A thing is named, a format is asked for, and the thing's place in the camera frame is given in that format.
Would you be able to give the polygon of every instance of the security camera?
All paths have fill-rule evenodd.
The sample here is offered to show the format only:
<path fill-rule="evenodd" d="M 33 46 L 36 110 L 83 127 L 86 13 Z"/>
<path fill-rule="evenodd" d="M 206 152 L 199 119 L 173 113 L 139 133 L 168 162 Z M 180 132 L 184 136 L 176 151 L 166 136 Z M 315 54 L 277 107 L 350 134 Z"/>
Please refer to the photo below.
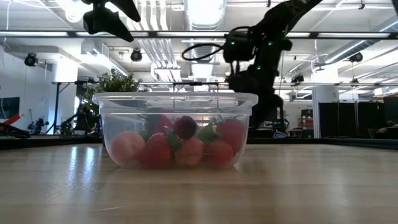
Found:
<path fill-rule="evenodd" d="M 130 58 L 133 62 L 140 62 L 142 60 L 141 49 L 132 50 Z"/>
<path fill-rule="evenodd" d="M 354 54 L 354 55 L 351 56 L 350 58 L 348 58 L 348 60 L 349 60 L 351 63 L 354 63 L 354 62 L 362 62 L 362 60 L 363 60 L 363 55 L 361 54 L 361 52 L 359 52 L 359 53 Z"/>
<path fill-rule="evenodd" d="M 29 67 L 35 67 L 39 64 L 39 60 L 36 57 L 36 53 L 28 53 L 25 58 L 25 65 Z"/>

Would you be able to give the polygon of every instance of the white column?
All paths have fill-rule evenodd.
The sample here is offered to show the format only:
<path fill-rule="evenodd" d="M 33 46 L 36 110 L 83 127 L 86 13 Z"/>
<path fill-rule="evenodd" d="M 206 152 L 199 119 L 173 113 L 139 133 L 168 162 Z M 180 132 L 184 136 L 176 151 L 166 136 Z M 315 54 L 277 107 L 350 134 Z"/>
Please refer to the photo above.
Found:
<path fill-rule="evenodd" d="M 338 83 L 337 67 L 323 67 L 324 70 L 314 72 L 314 83 Z M 339 100 L 338 86 L 315 86 L 312 88 L 313 132 L 314 138 L 320 138 L 319 103 L 332 103 Z"/>
<path fill-rule="evenodd" d="M 72 62 L 69 59 L 64 59 L 56 64 L 53 64 L 52 72 L 53 82 L 75 82 L 77 81 L 78 75 L 78 64 Z M 57 125 L 61 124 L 69 117 L 75 114 L 74 104 L 76 97 L 76 85 L 70 84 L 60 85 L 60 90 L 58 99 L 58 114 L 57 114 Z M 50 89 L 50 106 L 49 106 L 49 123 L 50 125 L 54 121 L 55 116 L 55 100 L 57 95 L 57 85 L 52 85 Z"/>

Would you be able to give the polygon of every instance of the red object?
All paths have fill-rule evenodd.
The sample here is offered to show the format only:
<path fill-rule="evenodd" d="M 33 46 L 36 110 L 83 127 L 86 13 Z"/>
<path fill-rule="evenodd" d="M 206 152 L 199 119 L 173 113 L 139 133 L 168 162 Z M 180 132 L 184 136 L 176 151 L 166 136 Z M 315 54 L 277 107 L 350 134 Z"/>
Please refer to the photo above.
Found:
<path fill-rule="evenodd" d="M 246 128 L 238 119 L 226 119 L 217 125 L 217 132 L 221 139 L 232 146 L 234 155 L 239 152 L 243 145 L 243 137 Z"/>
<path fill-rule="evenodd" d="M 203 155 L 204 146 L 204 143 L 197 138 L 181 141 L 181 148 L 174 154 L 175 161 L 182 166 L 197 165 Z"/>
<path fill-rule="evenodd" d="M 182 116 L 174 121 L 174 132 L 182 139 L 190 139 L 196 133 L 198 125 L 189 116 Z"/>
<path fill-rule="evenodd" d="M 17 120 L 19 120 L 19 118 L 21 118 L 21 116 L 19 116 L 19 114 L 16 114 L 16 115 L 10 117 L 7 121 L 3 122 L 3 124 L 12 125 L 12 124 L 14 124 Z"/>
<path fill-rule="evenodd" d="M 169 140 L 163 133 L 152 135 L 141 155 L 140 165 L 146 169 L 164 169 L 170 167 L 171 150 Z"/>
<path fill-rule="evenodd" d="M 205 149 L 205 153 L 209 153 L 208 161 L 216 168 L 228 168 L 232 164 L 233 150 L 225 141 L 217 140 Z"/>
<path fill-rule="evenodd" d="M 313 120 L 312 120 L 312 119 L 308 119 L 308 120 L 306 119 L 306 120 L 305 120 L 305 124 L 313 124 Z"/>
<path fill-rule="evenodd" d="M 161 114 L 157 118 L 158 120 L 155 121 L 154 125 L 151 128 L 152 133 L 164 133 L 167 134 L 169 128 L 173 129 L 174 125 L 171 120 L 166 117 L 166 115 Z"/>

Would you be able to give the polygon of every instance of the black cable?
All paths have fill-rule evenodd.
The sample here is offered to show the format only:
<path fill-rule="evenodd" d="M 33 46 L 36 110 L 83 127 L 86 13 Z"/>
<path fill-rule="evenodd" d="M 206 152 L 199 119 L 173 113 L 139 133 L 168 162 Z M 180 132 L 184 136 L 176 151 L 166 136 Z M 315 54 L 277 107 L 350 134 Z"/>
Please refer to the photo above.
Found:
<path fill-rule="evenodd" d="M 198 47 L 218 47 L 218 49 L 215 50 L 215 51 L 213 51 L 213 52 L 211 52 L 211 53 L 208 53 L 208 54 L 206 54 L 206 55 L 204 55 L 204 56 L 197 57 L 197 58 L 187 58 L 187 57 L 185 56 L 186 53 L 188 53 L 189 51 L 191 51 L 191 50 L 193 50 L 193 49 L 195 49 L 195 48 L 198 48 Z M 185 50 L 182 52 L 182 58 L 183 58 L 184 60 L 187 60 L 187 61 L 190 61 L 190 62 L 191 62 L 191 61 L 202 60 L 202 59 L 205 59 L 205 58 L 208 58 L 208 57 L 212 56 L 213 54 L 217 54 L 220 50 L 223 49 L 223 47 L 224 47 L 224 45 L 221 46 L 220 44 L 214 44 L 214 43 L 195 44 L 195 45 L 193 45 L 193 46 L 191 46 L 191 47 L 185 49 Z"/>
<path fill-rule="evenodd" d="M 240 29 L 250 29 L 250 27 L 249 26 L 235 27 L 234 29 L 231 29 L 231 31 L 236 31 L 236 30 L 240 30 Z"/>

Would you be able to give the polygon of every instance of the table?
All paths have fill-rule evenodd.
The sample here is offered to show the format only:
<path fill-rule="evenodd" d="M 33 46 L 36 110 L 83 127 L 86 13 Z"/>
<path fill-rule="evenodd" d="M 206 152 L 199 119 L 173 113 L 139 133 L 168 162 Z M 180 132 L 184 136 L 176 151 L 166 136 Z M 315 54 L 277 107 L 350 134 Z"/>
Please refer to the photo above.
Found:
<path fill-rule="evenodd" d="M 0 151 L 1 223 L 397 223 L 398 153 L 248 145 L 230 170 L 126 170 L 99 144 Z"/>

